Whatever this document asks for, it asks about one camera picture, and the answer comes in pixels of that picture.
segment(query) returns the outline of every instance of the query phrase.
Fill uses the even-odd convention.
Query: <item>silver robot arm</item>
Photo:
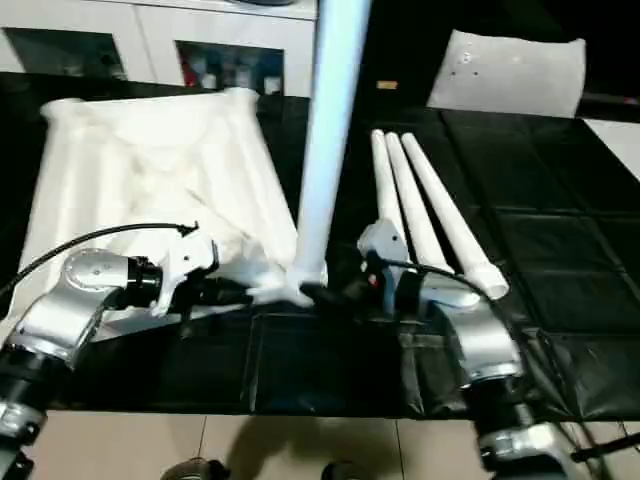
[[[485,469],[496,478],[583,478],[556,427],[534,419],[519,388],[526,374],[520,349],[488,297],[449,276],[385,267],[382,259],[402,262],[408,254],[388,220],[367,228],[358,247],[384,277],[388,314],[436,312]]]
[[[105,310],[150,307],[163,315],[189,273],[217,265],[216,246],[199,230],[182,237],[160,266],[98,249],[70,255],[56,285],[29,307],[0,349],[0,479],[29,476],[33,463],[20,448],[35,442]]]

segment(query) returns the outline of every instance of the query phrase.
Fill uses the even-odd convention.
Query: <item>black tablecloth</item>
[[[1,74],[0,280],[17,268],[45,140],[39,107],[188,93]],[[263,99],[259,120],[296,216],[308,103]],[[414,132],[512,287],[503,309],[542,359],[531,396],[550,419],[640,419],[640,186],[580,120],[409,109],[355,119],[328,263],[348,277],[377,217],[368,131]],[[455,263],[451,251],[449,259]],[[540,371],[550,375],[539,375]],[[447,418],[464,416],[426,325],[355,323],[277,304],[94,344],[59,408]]]

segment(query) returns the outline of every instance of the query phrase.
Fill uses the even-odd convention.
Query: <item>white pole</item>
[[[323,0],[305,152],[298,243],[289,281],[324,281],[324,256],[358,83],[371,0]]]
[[[420,144],[411,133],[404,134],[402,142],[460,260],[465,276],[480,286],[492,299],[503,297],[509,291],[507,281],[500,269],[489,262]]]
[[[444,258],[438,237],[433,231],[429,214],[420,196],[420,191],[413,178],[409,161],[402,150],[402,145],[400,145],[398,135],[387,133],[386,140],[389,156],[391,157],[391,165],[398,182],[400,200],[407,217],[409,234],[416,250],[418,262],[453,272],[453,269]]]
[[[400,238],[406,245],[407,238],[404,234],[398,194],[393,181],[384,133],[381,130],[371,132],[371,150],[373,151],[373,168],[376,176],[376,192],[378,194],[378,216],[386,218],[393,223]]]

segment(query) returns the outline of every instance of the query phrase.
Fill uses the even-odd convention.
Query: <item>white cabinet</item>
[[[100,0],[103,2],[151,5],[154,7],[187,8],[214,12],[244,13],[263,17],[297,18],[315,20],[318,16],[318,0],[297,0],[278,7],[257,5],[238,0]]]
[[[132,5],[0,1],[0,71],[154,82]]]
[[[246,13],[137,6],[159,83],[311,96],[315,23]]]

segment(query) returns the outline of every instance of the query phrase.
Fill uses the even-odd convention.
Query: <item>tile floor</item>
[[[640,423],[627,427],[640,431]],[[591,428],[599,441],[621,434],[615,424]],[[159,480],[198,454],[222,460],[233,480],[319,480],[335,459],[366,465],[382,480],[488,479],[474,441],[464,421],[53,412],[28,453],[35,480]],[[633,449],[608,459],[617,479],[640,470]]]

